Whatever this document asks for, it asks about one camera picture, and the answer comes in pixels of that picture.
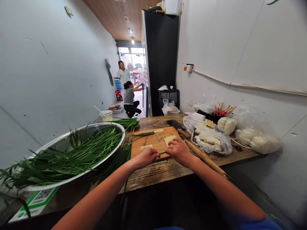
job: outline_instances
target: tree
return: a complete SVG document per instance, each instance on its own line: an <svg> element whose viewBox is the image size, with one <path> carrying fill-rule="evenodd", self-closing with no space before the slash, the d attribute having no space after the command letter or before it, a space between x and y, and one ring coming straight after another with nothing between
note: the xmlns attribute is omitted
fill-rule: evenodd
<svg viewBox="0 0 307 230"><path fill-rule="evenodd" d="M136 64L135 64L135 67L136 67L136 68L143 68L143 66L142 66L141 63L136 63Z"/></svg>
<svg viewBox="0 0 307 230"><path fill-rule="evenodd" d="M133 66L133 64L128 63L128 65L127 65L127 69L128 69L128 71L132 71L132 70L134 70L134 66Z"/></svg>

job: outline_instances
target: cleaver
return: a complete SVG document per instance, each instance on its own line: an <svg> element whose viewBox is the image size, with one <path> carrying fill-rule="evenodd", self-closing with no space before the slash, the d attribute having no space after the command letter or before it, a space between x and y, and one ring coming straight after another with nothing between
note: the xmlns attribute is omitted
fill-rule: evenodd
<svg viewBox="0 0 307 230"><path fill-rule="evenodd" d="M178 121L176 120L168 120L166 121L170 126L173 126L180 134L182 134L185 138L190 139L191 134L189 134L186 131L186 128L182 126Z"/></svg>

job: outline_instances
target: white wall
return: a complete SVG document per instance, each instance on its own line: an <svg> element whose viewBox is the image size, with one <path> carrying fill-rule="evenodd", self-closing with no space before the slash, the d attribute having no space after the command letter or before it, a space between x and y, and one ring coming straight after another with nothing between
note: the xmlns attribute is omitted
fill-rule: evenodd
<svg viewBox="0 0 307 230"><path fill-rule="evenodd" d="M74 16L67 15L64 6ZM0 168L115 100L117 48L81 0L0 1Z"/></svg>
<svg viewBox="0 0 307 230"><path fill-rule="evenodd" d="M191 105L200 102L204 93L227 105L257 106L284 148L236 169L301 223L307 210L307 97L229 87L183 69L192 63L195 69L228 82L306 89L305 1L282 0L270 6L253 0L183 2L177 64L181 112L193 111Z"/></svg>

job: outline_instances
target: wooden cutting board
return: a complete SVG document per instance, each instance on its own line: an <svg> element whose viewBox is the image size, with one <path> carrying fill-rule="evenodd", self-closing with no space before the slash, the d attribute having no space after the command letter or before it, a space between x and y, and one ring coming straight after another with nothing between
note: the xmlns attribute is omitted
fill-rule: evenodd
<svg viewBox="0 0 307 230"><path fill-rule="evenodd" d="M158 129L151 129L151 130L146 130L146 131L135 132L134 134L153 132L155 130L158 130ZM163 128L163 130L164 130L164 133L162 134L153 134L153 135L142 137L142 138L139 138L133 141L132 148L131 148L131 159L140 153L141 146L152 144L154 149L156 149L159 153L162 153L162 152L165 152L165 149L167 148L164 138L175 135L177 138L181 139L178 134L178 131L174 127ZM163 153L158 160L163 160L167 158L170 158L170 155Z"/></svg>

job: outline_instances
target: plastic cup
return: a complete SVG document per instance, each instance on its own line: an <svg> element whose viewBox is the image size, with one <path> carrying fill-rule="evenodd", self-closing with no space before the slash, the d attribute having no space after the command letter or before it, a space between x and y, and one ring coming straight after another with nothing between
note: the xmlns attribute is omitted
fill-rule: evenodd
<svg viewBox="0 0 307 230"><path fill-rule="evenodd" d="M113 112L111 110L103 110L99 113L99 115L102 117L103 121L108 122L113 121L112 113Z"/></svg>

